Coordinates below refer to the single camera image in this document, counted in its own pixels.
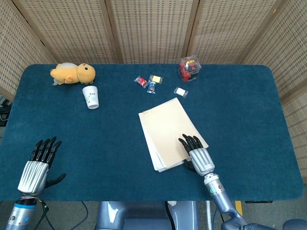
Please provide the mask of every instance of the woven panel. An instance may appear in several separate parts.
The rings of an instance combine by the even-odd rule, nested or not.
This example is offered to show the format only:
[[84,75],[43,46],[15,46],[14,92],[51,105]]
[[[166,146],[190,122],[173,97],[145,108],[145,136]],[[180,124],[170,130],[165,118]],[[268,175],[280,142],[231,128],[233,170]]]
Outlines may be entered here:
[[206,0],[190,54],[201,63],[235,63],[275,0]]
[[307,92],[283,107],[302,176],[307,177]]
[[178,63],[192,0],[112,0],[125,63]]
[[245,60],[271,68],[280,96],[307,79],[306,15],[306,0],[289,0]]
[[20,0],[59,62],[113,63],[98,0]]
[[54,60],[46,55],[5,0],[0,0],[0,24],[0,87],[14,96],[28,65]]

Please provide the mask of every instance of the notepad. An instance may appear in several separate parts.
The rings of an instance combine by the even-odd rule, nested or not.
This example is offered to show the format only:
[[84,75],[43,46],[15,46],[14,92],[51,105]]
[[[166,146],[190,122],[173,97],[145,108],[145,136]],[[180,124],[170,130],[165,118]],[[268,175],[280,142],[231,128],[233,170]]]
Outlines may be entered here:
[[139,113],[148,150],[155,170],[162,172],[183,163],[189,156],[178,138],[182,134],[197,136],[202,145],[208,144],[201,137],[178,98]]

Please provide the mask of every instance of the blue table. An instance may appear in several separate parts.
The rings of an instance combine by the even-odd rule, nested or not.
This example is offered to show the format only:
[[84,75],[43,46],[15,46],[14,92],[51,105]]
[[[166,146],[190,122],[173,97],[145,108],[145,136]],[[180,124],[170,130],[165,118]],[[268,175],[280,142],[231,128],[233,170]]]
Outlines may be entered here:
[[[100,106],[89,110],[84,85],[52,86],[55,65],[31,65],[23,73],[0,147],[0,199],[19,197],[18,182],[33,146],[57,136],[63,143],[46,189],[47,200],[206,200],[203,178],[184,165],[153,169],[138,113],[178,96],[232,200],[297,198],[303,183],[271,71],[265,66],[203,65],[183,83],[176,64],[93,65]],[[133,80],[164,77],[156,94]]]

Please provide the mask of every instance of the yellow plush toy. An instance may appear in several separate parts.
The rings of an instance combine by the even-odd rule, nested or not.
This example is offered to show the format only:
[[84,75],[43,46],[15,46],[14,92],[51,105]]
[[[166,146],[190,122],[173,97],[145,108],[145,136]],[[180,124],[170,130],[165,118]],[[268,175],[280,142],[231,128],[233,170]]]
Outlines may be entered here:
[[95,69],[85,63],[78,66],[72,63],[62,63],[50,71],[54,81],[52,85],[73,84],[77,82],[92,84],[95,74]]

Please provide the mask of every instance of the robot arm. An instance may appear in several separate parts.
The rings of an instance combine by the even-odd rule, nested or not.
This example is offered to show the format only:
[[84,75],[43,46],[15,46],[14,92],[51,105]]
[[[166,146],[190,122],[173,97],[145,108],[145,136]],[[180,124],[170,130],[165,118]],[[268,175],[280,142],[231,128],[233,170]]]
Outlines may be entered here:
[[43,205],[44,214],[42,218],[47,213],[48,207],[38,198],[38,195],[40,195],[45,188],[61,182],[66,176],[66,174],[62,174],[55,180],[46,181],[48,170],[52,165],[58,147],[62,143],[59,141],[53,146],[55,140],[56,137],[52,138],[51,140],[47,139],[45,142],[40,140],[35,145],[30,160],[24,167],[24,171],[18,185],[18,190],[21,192],[22,196],[16,200],[14,204],[6,230],[28,229],[37,200]]
[[182,135],[178,140],[188,152],[192,164],[185,162],[190,170],[194,169],[200,176],[204,177],[204,184],[207,187],[217,209],[222,214],[228,214],[231,218],[221,225],[222,230],[274,230],[272,228],[259,225],[247,224],[246,220],[237,212],[230,201],[219,175],[214,174],[214,163],[208,151],[202,146],[196,136]]

